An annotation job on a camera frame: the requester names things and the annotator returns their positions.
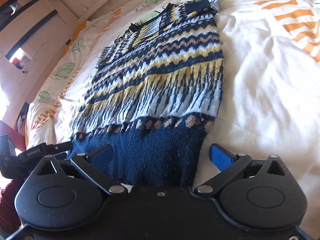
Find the bed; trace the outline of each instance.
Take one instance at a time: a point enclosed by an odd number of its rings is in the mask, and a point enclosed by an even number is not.
[[[155,17],[168,3],[186,1],[98,0],[83,15],[75,3],[69,5],[78,14],[70,28],[76,33],[72,39],[68,37],[68,46],[63,43],[57,48],[56,61],[42,78],[39,75],[33,80],[35,84],[40,79],[40,85],[26,96],[32,98],[27,148],[68,141],[103,48],[131,23]],[[320,10],[316,0],[219,1],[221,11],[215,20],[225,60],[223,100],[213,129],[202,144],[194,186],[218,172],[208,156],[212,143],[255,159],[279,155],[308,198],[301,226],[317,238]]]

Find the white bedding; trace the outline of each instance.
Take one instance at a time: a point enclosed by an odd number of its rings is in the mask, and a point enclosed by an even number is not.
[[[54,71],[56,79],[49,77],[42,87],[41,92],[48,92],[50,98],[42,93],[39,101],[30,105],[28,148],[42,142],[69,140],[72,121],[90,86],[96,57],[102,48],[148,11],[161,11],[169,2],[183,1],[186,0],[159,0],[143,7],[138,5],[145,0],[136,0],[122,7],[121,13],[109,13],[88,23],[76,41],[83,38],[83,42],[80,40],[71,46]],[[320,235],[317,230],[320,219],[320,65],[316,61],[320,61],[320,56],[317,60],[320,47],[316,45],[309,52],[305,47],[308,42],[320,40],[316,32],[320,9],[310,0],[255,4],[259,1],[263,0],[220,0],[221,11],[215,19],[225,57],[223,100],[213,131],[205,138],[201,149],[195,185],[217,173],[208,156],[212,143],[233,153],[248,153],[256,159],[279,155],[308,198],[308,211],[301,226],[317,238]],[[272,6],[285,2],[292,4]],[[296,10],[308,15],[283,16]],[[307,35],[295,42],[299,33]],[[71,70],[66,63],[74,63],[74,68]]]

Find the metal screw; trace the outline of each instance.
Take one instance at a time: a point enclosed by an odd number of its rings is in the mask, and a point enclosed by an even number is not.
[[[159,197],[164,197],[164,196],[165,196],[165,193],[164,193],[164,192],[158,192],[157,195],[158,195]]]
[[[114,194],[120,194],[120,193],[123,193],[125,189],[124,189],[124,186],[114,185],[109,188],[109,191]]]
[[[201,185],[197,187],[197,191],[200,194],[207,194],[207,193],[211,193],[213,191],[213,188],[209,185]]]

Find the white wooden bed frame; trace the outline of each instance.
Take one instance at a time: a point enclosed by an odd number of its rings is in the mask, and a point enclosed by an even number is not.
[[[0,6],[9,0],[0,0]],[[110,0],[98,0],[80,18],[73,14],[60,0],[38,0],[0,31],[0,84],[10,101],[2,119],[14,127],[23,105],[31,103],[48,75],[61,58],[66,43],[76,27]],[[113,10],[131,0],[120,0]],[[56,13],[20,47],[32,60],[28,73],[16,68],[8,60],[8,52],[37,23],[50,13]]]

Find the patterned sweater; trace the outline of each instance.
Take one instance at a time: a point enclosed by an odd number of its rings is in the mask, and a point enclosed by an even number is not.
[[[169,4],[105,48],[75,118],[73,150],[110,143],[103,172],[137,186],[191,185],[222,96],[218,0]]]

